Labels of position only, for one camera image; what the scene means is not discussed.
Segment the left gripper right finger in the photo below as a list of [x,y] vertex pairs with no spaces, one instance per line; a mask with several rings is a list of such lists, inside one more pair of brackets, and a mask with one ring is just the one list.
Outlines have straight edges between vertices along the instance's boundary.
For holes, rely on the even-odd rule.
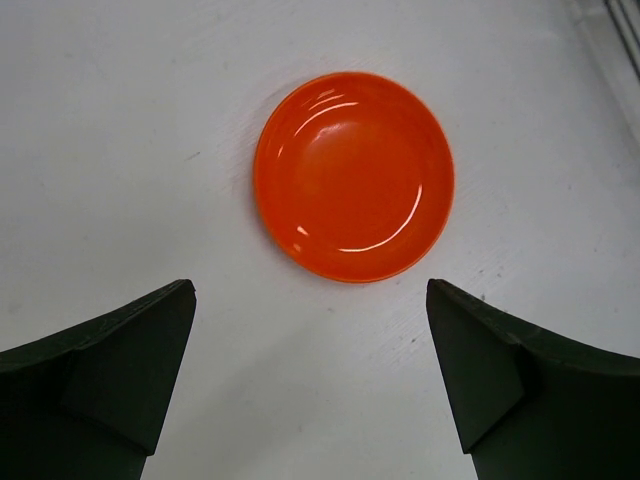
[[639,361],[432,279],[426,310],[463,452],[480,479],[636,479]]

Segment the orange plate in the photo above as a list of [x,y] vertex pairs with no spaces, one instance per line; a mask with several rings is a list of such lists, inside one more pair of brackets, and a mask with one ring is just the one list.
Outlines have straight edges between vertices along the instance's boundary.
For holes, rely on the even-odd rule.
[[273,110],[256,144],[253,196],[296,264],[346,283],[418,263],[449,219],[455,166],[435,115],[413,92],[366,72],[308,80]]

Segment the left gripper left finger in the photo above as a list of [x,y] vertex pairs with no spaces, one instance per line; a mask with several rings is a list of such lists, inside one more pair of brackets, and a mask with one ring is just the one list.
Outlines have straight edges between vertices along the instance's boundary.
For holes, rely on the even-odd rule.
[[188,279],[1,354],[4,479],[138,479],[196,310]]

